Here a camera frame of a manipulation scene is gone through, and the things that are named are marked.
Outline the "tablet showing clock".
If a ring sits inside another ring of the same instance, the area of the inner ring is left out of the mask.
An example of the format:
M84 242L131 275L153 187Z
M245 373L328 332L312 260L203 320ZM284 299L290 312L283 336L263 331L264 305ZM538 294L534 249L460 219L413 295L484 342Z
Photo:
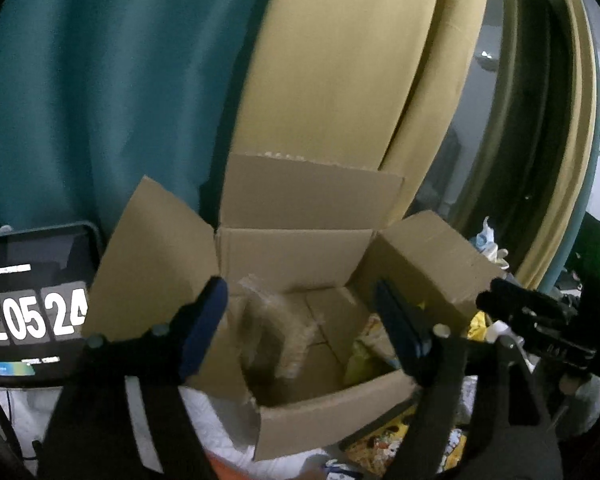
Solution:
M0 388L59 386L70 375L101 256L88 222L0 233Z

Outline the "brown cardboard box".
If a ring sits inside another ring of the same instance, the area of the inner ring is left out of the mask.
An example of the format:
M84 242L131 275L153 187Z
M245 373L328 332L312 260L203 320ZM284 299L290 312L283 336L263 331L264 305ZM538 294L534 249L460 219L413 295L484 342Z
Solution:
M414 390L401 372L352 387L343 382L375 284L388 280L422 308L429 325L459 335L476 313L478 293L501 275L434 212L388 223L402 183L380 171L233 154L220 223L210 226L157 181L143 178L102 256L82 332L111 340L143 335L169 322L219 275L230 305L189 387L254 407L256 460L335 444ZM320 328L303 372L272 403L247 385L239 363L248 278Z

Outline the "black window frame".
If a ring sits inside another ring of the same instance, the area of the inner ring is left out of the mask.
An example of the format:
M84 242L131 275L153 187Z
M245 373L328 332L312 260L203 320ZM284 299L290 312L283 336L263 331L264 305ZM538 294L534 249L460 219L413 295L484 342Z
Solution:
M486 130L454 226L490 223L516 272L539 234L565 151L572 47L564 0L501 0L502 39Z

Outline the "yellow cartoon snack bag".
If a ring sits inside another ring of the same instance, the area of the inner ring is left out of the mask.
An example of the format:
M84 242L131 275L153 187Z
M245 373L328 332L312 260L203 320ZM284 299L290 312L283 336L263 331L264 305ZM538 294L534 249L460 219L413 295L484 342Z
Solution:
M396 457L417 410L417 403L403 403L383 414L339 443L347 458L367 472L381 477ZM452 428L437 473L455 468L462 459L468 426Z

